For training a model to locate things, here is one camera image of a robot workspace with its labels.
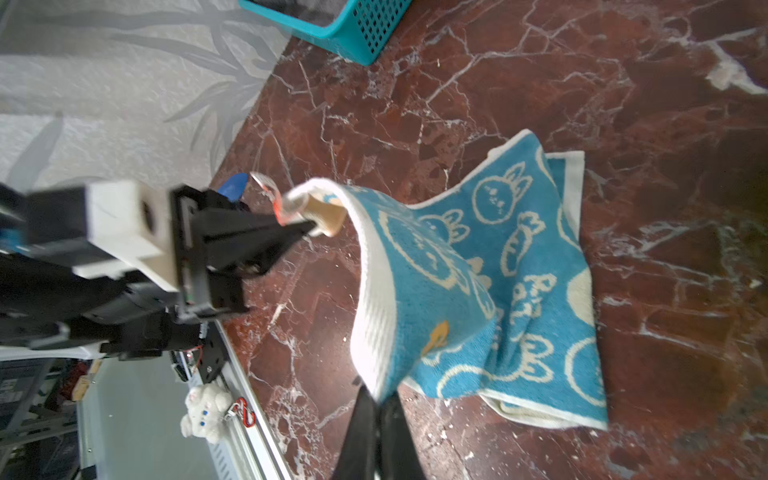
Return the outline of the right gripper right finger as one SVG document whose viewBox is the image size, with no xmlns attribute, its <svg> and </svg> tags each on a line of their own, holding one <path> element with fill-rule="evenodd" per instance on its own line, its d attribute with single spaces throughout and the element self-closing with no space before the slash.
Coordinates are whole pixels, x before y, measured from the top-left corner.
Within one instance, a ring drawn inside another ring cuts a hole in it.
<svg viewBox="0 0 768 480">
<path fill-rule="evenodd" d="M 426 479 L 398 392 L 381 405 L 379 440 L 381 479 Z"/>
</svg>

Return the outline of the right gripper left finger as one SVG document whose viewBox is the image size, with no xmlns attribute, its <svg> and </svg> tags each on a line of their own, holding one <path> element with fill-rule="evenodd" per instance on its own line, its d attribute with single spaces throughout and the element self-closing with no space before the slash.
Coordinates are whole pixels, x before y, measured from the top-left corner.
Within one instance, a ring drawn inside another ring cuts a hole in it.
<svg viewBox="0 0 768 480">
<path fill-rule="evenodd" d="M 332 480 L 373 480 L 378 469 L 379 406 L 361 385 Z"/>
</svg>

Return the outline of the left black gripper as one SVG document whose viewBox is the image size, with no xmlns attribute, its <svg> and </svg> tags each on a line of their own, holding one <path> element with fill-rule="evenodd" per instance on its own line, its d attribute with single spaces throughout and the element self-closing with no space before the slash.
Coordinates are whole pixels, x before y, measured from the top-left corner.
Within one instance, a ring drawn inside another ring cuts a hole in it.
<svg viewBox="0 0 768 480">
<path fill-rule="evenodd" d="M 316 223 L 282 225 L 241 201 L 181 185 L 169 193 L 179 282 L 176 322 L 202 324 L 248 311 L 239 275 L 266 274 Z"/>
</svg>

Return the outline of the teal patterned towel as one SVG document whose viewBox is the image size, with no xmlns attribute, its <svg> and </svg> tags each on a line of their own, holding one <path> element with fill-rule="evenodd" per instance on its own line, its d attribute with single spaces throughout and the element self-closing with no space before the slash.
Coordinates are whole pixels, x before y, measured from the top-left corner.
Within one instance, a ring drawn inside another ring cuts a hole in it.
<svg viewBox="0 0 768 480">
<path fill-rule="evenodd" d="M 351 359 L 371 397 L 478 396 L 526 425 L 606 429 L 592 275 L 579 244 L 585 155 L 524 130 L 413 205 L 329 179 L 284 198 L 342 206 L 360 245 Z"/>
</svg>

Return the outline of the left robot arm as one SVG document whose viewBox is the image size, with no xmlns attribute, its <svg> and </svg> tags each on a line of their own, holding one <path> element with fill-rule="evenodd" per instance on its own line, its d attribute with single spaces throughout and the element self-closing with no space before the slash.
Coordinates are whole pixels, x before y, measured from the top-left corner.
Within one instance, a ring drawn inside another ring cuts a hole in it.
<svg viewBox="0 0 768 480">
<path fill-rule="evenodd" d="M 246 312 L 245 279 L 313 228 L 186 185 L 3 186 L 1 343 L 121 360 L 200 349 L 207 324 Z"/>
</svg>

